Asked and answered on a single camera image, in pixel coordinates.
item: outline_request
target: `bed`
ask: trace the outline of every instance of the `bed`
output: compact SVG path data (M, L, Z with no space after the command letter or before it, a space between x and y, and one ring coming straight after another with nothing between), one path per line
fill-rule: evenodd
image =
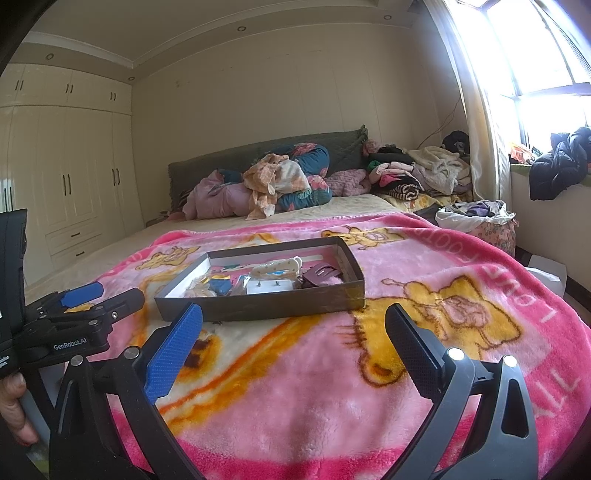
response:
M27 288L25 295L27 302L31 302L52 291L62 291L91 282L128 256L147 247L161 235L175 230L213 232L247 225L262 226L272 223L297 222L301 220L395 211L398 210L388 202L368 193L356 197L335 197L326 205L296 210L294 212L277 213L264 220L246 221L244 217L230 217L214 220L172 220L160 222L115 242L112 245L108 245L74 265L52 273L48 277Z
M172 208L214 168L241 170L245 158L275 144L329 144L333 171L358 168L364 138L365 128L280 139L171 164ZM106 358L141 346L162 325L154 295L202 252L341 236L366 277L364 310L205 324L157 403L198 468L224 480L380 478L430 408L385 336L385 309L401 303L417 324L473 358L519 359L536 413L540 477L559 478L553 466L574 455L567 447L591 407L591 379L581 374L591 369L588 327L511 257L408 213L418 206L365 194L265 220L161 222L29 287L27 300L95 279L105 297L139 287L146 306L115 324L111 349L98 356ZM147 468L121 406L112 408L131 458ZM457 457L475 408L467 406L441 466Z

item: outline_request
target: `black jacket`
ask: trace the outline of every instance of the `black jacket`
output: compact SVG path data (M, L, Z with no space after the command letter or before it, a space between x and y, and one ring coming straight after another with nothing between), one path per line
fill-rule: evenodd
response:
M530 170L530 198L554 200L560 192L580 183L591 162L591 129L552 134L552 151L538 157Z

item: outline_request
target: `beige bedspread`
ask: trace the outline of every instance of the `beige bedspread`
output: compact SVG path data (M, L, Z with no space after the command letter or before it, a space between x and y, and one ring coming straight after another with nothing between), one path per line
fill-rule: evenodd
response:
M161 222L140 232L108 245L70 267L66 267L29 286L25 291L30 303L52 291L62 291L87 284L110 270L131 254L147 247L159 236L173 230L210 232L239 226L266 225L268 223L296 222L345 215L399 211L388 202L372 194L356 197L335 197L326 205L305 208L294 212L277 213L268 219L245 220L231 217L214 220L191 220L188 222Z

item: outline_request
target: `pink blanket pile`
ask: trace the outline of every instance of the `pink blanket pile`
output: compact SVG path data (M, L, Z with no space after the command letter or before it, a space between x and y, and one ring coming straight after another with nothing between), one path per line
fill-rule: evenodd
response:
M431 407L386 336L384 313L395 302L472 358L517 357L534 406L540 476L547 472L591 406L589 328L508 255L412 214L170 232L99 279L106 296L139 287L148 299L115 325L107 356L141 346L163 325L154 294L202 253L332 235L363 269L365 309L205 323L170 394L158 401L201 472L211 480L380 478ZM457 458L477 400L442 467ZM113 410L131 458L147 468L120 404Z

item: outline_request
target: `finger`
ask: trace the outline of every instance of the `finger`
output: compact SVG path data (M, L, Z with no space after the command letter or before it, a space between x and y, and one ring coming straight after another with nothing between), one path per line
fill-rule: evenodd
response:
M36 443L39 438L32 424L25 418L18 398L27 390L24 377L17 373L2 379L0 384L0 415L6 421L15 437L28 445Z
M17 372L2 379L0 385L0 402L8 402L21 398L27 391L27 383L22 373Z

